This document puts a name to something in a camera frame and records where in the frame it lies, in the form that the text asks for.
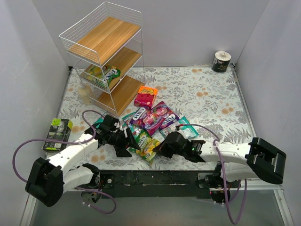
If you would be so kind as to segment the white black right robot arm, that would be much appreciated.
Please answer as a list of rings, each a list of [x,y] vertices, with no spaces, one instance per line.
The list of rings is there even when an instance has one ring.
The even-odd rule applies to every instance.
[[[267,183],[283,183],[286,154],[262,138],[239,145],[212,144],[204,140],[188,140],[179,131],[171,132],[153,149],[161,156],[183,156],[191,162],[220,162],[224,168],[215,168],[215,176],[231,183],[237,180],[259,178]]]

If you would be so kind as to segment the green yellow Fox's candy bag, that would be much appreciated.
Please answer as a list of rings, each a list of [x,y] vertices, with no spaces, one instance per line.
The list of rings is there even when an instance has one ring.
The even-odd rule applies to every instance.
[[[120,74],[121,71],[117,67],[105,64],[103,67],[90,65],[80,75],[83,79],[88,80],[93,85],[101,89],[107,89],[112,79],[118,78]]]
[[[160,145],[160,141],[158,141],[155,138],[152,138],[143,129],[134,130],[133,136],[135,138],[136,143],[139,145],[140,150],[130,147],[129,151],[132,153],[136,153],[143,160],[147,161],[149,164],[152,164],[157,154],[155,151],[153,151],[153,149]]]

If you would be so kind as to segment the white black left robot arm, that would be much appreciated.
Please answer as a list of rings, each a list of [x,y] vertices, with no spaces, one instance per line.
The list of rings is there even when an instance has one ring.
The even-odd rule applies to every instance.
[[[38,158],[33,163],[26,192],[51,207],[63,193],[76,187],[99,189],[100,170],[89,163],[75,165],[103,145],[113,146],[117,157],[131,157],[129,147],[140,149],[130,128],[122,127],[119,119],[106,115],[102,122],[85,130],[75,144],[47,159]]]

